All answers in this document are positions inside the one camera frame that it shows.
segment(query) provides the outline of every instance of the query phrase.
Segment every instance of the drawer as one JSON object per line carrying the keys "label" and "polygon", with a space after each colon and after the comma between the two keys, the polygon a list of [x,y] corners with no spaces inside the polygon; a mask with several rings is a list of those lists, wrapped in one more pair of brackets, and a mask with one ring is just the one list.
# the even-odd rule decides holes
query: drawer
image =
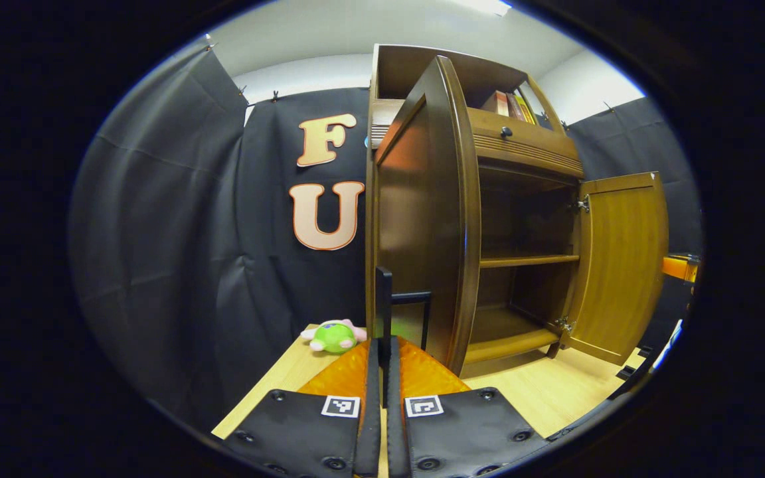
{"label": "drawer", "polygon": [[[580,165],[577,149],[564,133],[476,108],[468,108],[468,118],[478,157],[491,157],[583,178],[583,166]],[[513,134],[501,136],[502,127],[508,127]]]}

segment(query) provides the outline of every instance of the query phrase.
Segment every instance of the ceiling light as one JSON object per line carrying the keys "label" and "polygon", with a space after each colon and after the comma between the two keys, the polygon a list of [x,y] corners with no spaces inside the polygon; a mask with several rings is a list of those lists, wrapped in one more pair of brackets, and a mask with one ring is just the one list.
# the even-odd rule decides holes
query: ceiling light
{"label": "ceiling light", "polygon": [[479,10],[485,13],[495,13],[498,16],[504,16],[511,8],[506,2],[501,0],[450,0],[466,7]]}

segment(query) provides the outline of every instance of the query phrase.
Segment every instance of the black curtain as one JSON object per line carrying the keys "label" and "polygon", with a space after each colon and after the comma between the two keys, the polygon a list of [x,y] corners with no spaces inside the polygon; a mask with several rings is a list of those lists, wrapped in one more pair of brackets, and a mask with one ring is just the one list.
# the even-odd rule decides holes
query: black curtain
{"label": "black curtain", "polygon": [[[309,323],[365,323],[365,195],[356,233],[301,244],[294,185],[325,188],[317,226],[342,220],[332,191],[365,182],[367,88],[247,102],[204,45],[149,73],[104,122],[70,209],[82,311],[146,397],[209,433]],[[298,167],[304,121],[343,114],[336,158]]]}
{"label": "black curtain", "polygon": [[228,226],[246,106],[213,51],[183,49],[98,130],[70,207],[89,327],[136,388],[203,432],[249,382],[224,364],[267,369],[280,354],[244,320],[254,281]]}
{"label": "black curtain", "polygon": [[[358,197],[352,241],[337,250],[318,250],[295,235],[289,190],[303,184],[324,188],[316,217],[321,231],[334,231],[349,220],[340,217],[332,187],[345,181],[365,184],[367,111],[367,88],[340,88],[257,103],[247,121],[236,179],[236,225],[245,260],[258,274],[251,285],[259,301],[257,320],[263,337],[270,336],[280,351],[310,323],[350,319],[365,324],[365,194]],[[341,145],[327,143],[334,159],[299,166],[307,134],[300,124],[344,114],[355,125],[329,127],[342,130],[344,137]]]}
{"label": "black curtain", "polygon": [[[568,127],[587,181],[659,171],[669,215],[669,252],[702,255],[701,204],[680,141],[649,98],[641,98]],[[690,285],[665,276],[661,299],[639,345],[665,345],[686,312]]]}

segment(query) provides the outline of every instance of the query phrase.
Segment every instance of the open cabinet door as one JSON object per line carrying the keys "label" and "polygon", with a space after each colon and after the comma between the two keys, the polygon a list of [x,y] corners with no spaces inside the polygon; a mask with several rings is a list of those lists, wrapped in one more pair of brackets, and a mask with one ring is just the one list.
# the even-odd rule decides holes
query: open cabinet door
{"label": "open cabinet door", "polygon": [[668,219],[659,173],[580,185],[580,267],[561,342],[622,365],[663,285]]}
{"label": "open cabinet door", "polygon": [[480,203],[471,125],[449,58],[430,61],[374,164],[368,270],[390,270],[392,293],[430,291],[426,351],[458,373],[477,303]]}

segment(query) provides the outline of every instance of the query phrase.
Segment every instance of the stuffed toy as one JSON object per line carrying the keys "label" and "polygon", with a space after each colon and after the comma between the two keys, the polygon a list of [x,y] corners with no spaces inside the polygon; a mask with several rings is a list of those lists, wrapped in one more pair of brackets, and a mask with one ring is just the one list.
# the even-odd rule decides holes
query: stuffed toy
{"label": "stuffed toy", "polygon": [[327,351],[343,354],[353,348],[353,345],[368,339],[368,333],[359,329],[350,321],[325,321],[316,329],[304,330],[300,333],[303,339],[311,340],[309,347],[313,351]]}

